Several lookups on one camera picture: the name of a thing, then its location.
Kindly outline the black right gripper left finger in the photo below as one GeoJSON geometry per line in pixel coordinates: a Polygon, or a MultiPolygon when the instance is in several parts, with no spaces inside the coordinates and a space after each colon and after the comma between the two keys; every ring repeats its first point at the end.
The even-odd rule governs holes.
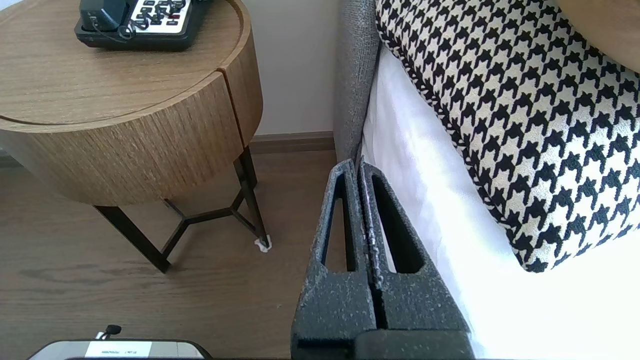
{"type": "Polygon", "coordinates": [[[355,338],[377,328],[370,290],[369,249],[357,171],[351,159],[327,180],[317,230],[291,326],[294,357],[351,357],[355,338]],[[327,268],[336,200],[342,201],[347,271],[327,268]]]}

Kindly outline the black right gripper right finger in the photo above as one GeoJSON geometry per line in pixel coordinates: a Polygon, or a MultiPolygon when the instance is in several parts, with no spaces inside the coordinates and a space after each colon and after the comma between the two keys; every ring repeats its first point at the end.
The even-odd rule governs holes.
{"type": "Polygon", "coordinates": [[[359,191],[369,283],[382,327],[467,332],[466,319],[384,173],[362,161],[359,191]]]}

